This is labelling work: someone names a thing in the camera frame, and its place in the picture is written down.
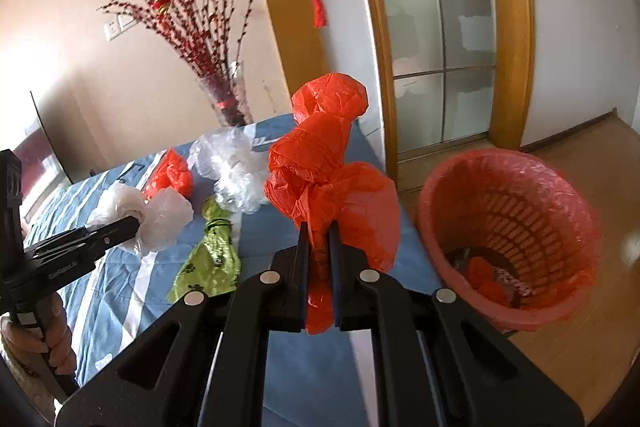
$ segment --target wooden door frame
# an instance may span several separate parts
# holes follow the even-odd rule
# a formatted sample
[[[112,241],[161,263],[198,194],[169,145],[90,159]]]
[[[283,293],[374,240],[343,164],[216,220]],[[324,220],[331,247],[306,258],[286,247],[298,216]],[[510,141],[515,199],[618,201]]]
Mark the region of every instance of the wooden door frame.
[[[398,175],[396,96],[392,73],[391,42],[384,0],[368,0],[378,60],[385,131],[386,171]],[[495,0],[496,67],[494,106],[489,140],[494,145],[518,149],[527,120],[534,64],[533,0]]]
[[[289,93],[328,73],[311,0],[266,0]]]

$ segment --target baseboard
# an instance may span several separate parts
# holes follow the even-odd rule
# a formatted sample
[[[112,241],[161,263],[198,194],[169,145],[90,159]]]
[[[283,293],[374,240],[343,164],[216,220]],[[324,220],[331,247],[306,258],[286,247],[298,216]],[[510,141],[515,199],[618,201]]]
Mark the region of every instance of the baseboard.
[[[550,145],[558,143],[561,140],[569,138],[570,136],[573,136],[574,134],[577,134],[580,131],[584,131],[585,129],[588,129],[593,125],[596,125],[597,123],[607,120],[607,118],[615,118],[617,116],[618,116],[618,111],[617,109],[614,108],[608,113],[601,114],[600,116],[596,116],[596,118],[591,118],[591,120],[582,122],[576,125],[575,127],[571,127],[570,129],[559,132],[558,134],[554,134],[553,136],[543,138],[542,140],[538,140],[537,142],[533,142],[528,145],[523,145],[522,147],[520,147],[520,151],[526,152],[526,153],[532,153],[540,149],[544,149],[545,147],[549,147]]]

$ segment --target light switch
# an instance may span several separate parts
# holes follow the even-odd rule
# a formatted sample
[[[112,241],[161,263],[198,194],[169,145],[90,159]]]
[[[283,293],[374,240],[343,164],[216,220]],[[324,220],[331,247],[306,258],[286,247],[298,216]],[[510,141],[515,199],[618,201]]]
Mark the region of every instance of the light switch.
[[[123,32],[138,23],[131,15],[121,14],[118,15],[118,24],[120,25],[120,31]]]

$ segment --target red laundry basket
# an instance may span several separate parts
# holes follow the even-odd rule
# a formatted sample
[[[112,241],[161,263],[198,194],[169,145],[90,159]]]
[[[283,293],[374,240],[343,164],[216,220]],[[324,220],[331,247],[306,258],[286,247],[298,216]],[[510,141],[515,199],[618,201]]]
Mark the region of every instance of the red laundry basket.
[[[422,188],[417,226],[444,283],[495,325],[533,331],[568,317],[587,297],[600,233],[589,204],[535,156],[501,149],[441,163]],[[518,309],[477,293],[446,254],[490,248],[534,295]]]

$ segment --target red plastic bag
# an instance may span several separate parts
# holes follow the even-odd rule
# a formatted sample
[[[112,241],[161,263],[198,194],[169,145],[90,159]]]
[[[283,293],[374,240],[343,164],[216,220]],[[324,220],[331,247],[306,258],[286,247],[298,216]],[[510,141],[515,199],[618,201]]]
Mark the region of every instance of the red plastic bag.
[[[306,83],[292,97],[298,127],[269,151],[264,193],[295,222],[308,224],[312,246],[306,329],[334,323],[326,234],[334,219],[345,245],[367,254],[369,266],[388,271],[400,242],[396,187],[365,162],[344,164],[351,122],[369,105],[365,87],[346,74]]]
[[[173,187],[185,198],[190,198],[193,190],[193,175],[187,166],[187,161],[174,149],[169,149],[164,154],[142,192],[145,198],[150,200],[158,190],[169,187]]]

